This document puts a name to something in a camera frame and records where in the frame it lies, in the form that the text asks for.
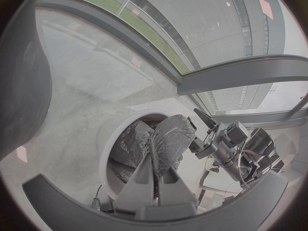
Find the green lawn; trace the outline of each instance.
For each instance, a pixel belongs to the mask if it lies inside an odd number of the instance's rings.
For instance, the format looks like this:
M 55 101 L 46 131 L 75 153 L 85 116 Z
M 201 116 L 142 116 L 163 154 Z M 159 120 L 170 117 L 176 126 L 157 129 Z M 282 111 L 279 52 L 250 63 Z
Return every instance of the green lawn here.
M 116 14 L 121 7 L 121 4 L 114 0 L 84 0 L 90 2 L 98 7 L 101 7 L 112 14 Z M 127 24 L 136 29 L 145 38 L 147 38 L 156 48 L 161 51 L 181 74 L 186 74 L 189 69 L 185 66 L 183 61 L 174 52 L 174 50 L 164 41 L 164 39 L 156 33 L 145 21 L 141 20 L 133 14 L 128 8 L 124 8 L 120 14 L 120 18 Z

